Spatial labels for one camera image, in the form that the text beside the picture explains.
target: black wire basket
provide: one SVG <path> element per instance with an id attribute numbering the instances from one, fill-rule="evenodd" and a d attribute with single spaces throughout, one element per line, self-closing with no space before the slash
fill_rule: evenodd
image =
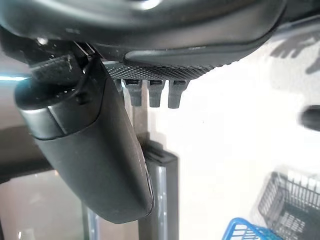
<path id="1" fill-rule="evenodd" d="M 273 172 L 258 205 L 267 227 L 285 240 L 320 240 L 320 182 Z"/>

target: textured black panel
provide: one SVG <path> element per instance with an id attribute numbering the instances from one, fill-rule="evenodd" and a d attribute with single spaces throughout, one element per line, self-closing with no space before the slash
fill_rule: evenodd
<path id="1" fill-rule="evenodd" d="M 193 80 L 214 69 L 213 66 L 125 66 L 104 64 L 113 79 L 134 80 Z"/>

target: wire basket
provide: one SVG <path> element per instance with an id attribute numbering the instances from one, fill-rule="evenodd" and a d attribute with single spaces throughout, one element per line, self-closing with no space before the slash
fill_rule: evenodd
<path id="1" fill-rule="evenodd" d="M 222 240 L 282 240 L 271 230 L 253 225 L 243 218 L 230 221 Z"/>
<path id="2" fill-rule="evenodd" d="M 273 172 L 258 205 L 266 226 L 285 240 L 320 239 L 320 182 Z"/>

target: black plastic clip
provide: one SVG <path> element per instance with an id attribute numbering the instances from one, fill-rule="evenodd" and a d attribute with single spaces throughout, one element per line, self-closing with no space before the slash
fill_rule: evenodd
<path id="1" fill-rule="evenodd" d="M 190 80 L 170 80 L 168 108 L 178 109 L 182 93 L 187 89 Z"/>
<path id="2" fill-rule="evenodd" d="M 149 105 L 151 108 L 160 107 L 162 90 L 165 87 L 166 81 L 164 80 L 152 80 L 147 82 L 149 90 Z"/>
<path id="3" fill-rule="evenodd" d="M 131 105 L 140 107 L 142 104 L 142 80 L 126 79 L 123 82 L 129 91 Z"/>

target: blue basket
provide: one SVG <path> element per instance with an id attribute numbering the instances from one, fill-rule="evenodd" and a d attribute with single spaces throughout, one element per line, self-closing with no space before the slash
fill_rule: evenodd
<path id="1" fill-rule="evenodd" d="M 252 225 L 243 218 L 230 221 L 222 240 L 282 240 L 265 227 Z"/>

